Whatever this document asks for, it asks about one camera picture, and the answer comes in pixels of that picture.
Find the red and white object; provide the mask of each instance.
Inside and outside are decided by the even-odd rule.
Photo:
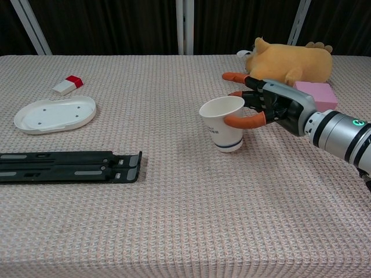
[[[53,91],[56,91],[61,96],[72,92],[73,90],[81,87],[83,85],[81,78],[77,76],[70,75],[65,80],[60,82],[53,88]]]

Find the green indicator light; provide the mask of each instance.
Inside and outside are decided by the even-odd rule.
[[[364,126],[365,125],[365,122],[362,121],[362,120],[353,120],[353,125]]]

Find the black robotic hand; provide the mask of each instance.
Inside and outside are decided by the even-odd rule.
[[[228,116],[225,123],[239,129],[254,129],[277,122],[295,136],[307,135],[304,131],[309,117],[316,112],[313,97],[273,80],[257,80],[249,75],[226,72],[223,79],[244,84],[250,91],[234,92],[245,100],[245,107],[257,115],[238,118]]]

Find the orange plush toy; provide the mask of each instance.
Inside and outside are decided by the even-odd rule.
[[[246,71],[253,78],[273,79],[289,86],[296,81],[325,83],[332,71],[331,52],[332,47],[321,42],[292,46],[256,38],[246,58]]]

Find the pink block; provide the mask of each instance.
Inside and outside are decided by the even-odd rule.
[[[330,84],[297,81],[294,88],[313,96],[319,112],[325,112],[329,109],[335,110],[337,106],[337,98]]]

